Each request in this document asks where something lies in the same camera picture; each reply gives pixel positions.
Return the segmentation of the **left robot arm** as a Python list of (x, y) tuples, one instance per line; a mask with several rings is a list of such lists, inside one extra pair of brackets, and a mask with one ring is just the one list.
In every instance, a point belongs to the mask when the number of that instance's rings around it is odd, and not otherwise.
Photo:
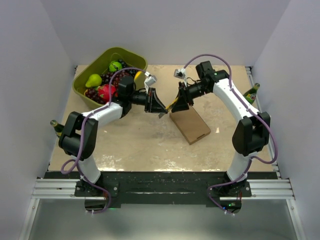
[(99, 196), (104, 190), (104, 184), (98, 180), (101, 172), (93, 157), (98, 128), (126, 116), (132, 105), (144, 106), (146, 113), (167, 114), (168, 110), (158, 98), (156, 89), (151, 87), (156, 82), (156, 77), (149, 75), (144, 80), (144, 90), (137, 90), (134, 79), (125, 76), (118, 83), (117, 90), (109, 90), (107, 104), (88, 112), (71, 112), (58, 145), (73, 157), (74, 164), (70, 170), (65, 170), (66, 164), (63, 164), (61, 172), (69, 174), (77, 168), (87, 182), (86, 191), (92, 196)]

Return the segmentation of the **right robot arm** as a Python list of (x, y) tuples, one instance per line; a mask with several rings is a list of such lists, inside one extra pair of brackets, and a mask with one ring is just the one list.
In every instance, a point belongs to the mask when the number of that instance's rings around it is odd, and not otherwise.
[(174, 71), (174, 77), (182, 81), (178, 84), (171, 112), (186, 111), (194, 105), (194, 99), (209, 93), (215, 94), (227, 107), (237, 125), (232, 136), (235, 154), (226, 172), (229, 180), (223, 183), (222, 189), (227, 196), (233, 197), (241, 190), (239, 182), (247, 177), (253, 156), (269, 142), (271, 117), (248, 105), (225, 70), (216, 71), (209, 61), (205, 61), (196, 66), (196, 72), (199, 79), (188, 84), (185, 68)]

